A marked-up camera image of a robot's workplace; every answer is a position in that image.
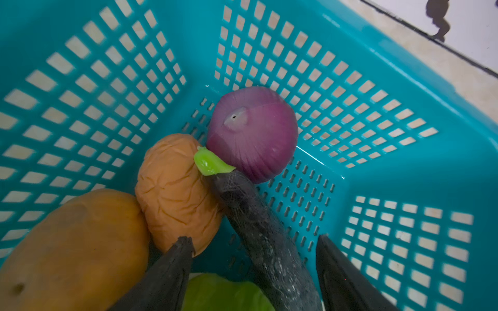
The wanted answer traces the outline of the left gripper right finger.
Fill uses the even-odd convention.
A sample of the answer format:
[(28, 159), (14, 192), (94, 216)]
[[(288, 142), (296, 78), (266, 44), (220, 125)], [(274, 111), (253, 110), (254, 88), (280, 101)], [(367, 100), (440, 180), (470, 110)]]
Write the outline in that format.
[(316, 245), (316, 271), (326, 310), (396, 310), (326, 235)]

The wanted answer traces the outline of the yellow potato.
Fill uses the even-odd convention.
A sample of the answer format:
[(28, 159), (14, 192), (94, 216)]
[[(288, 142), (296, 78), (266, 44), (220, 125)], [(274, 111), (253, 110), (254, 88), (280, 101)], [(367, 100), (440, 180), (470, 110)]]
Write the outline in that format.
[(106, 310), (144, 276), (150, 234), (137, 199), (95, 190), (51, 212), (1, 267), (2, 310)]

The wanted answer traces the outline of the teal plastic basket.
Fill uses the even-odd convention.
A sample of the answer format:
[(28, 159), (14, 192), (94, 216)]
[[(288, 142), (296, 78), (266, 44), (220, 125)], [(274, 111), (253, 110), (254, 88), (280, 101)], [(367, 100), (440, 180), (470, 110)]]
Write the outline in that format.
[(497, 309), (497, 125), (338, 1), (2, 1), (1, 260), (247, 86), (295, 111), (258, 190), (312, 277), (327, 235), (400, 310)]

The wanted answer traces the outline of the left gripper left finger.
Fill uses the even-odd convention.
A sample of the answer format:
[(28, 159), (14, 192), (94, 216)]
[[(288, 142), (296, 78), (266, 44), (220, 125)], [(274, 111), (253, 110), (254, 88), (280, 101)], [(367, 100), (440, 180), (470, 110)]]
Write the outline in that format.
[(181, 310), (193, 262), (192, 239), (180, 237), (110, 310)]

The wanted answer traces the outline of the dark eggplant green stem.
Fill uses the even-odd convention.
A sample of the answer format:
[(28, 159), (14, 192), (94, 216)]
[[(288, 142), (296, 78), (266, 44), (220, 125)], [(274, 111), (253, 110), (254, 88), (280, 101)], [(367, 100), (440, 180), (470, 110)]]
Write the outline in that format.
[(206, 147), (198, 148), (194, 162), (241, 238), (255, 282), (274, 309), (322, 310), (319, 292), (296, 245), (256, 186)]

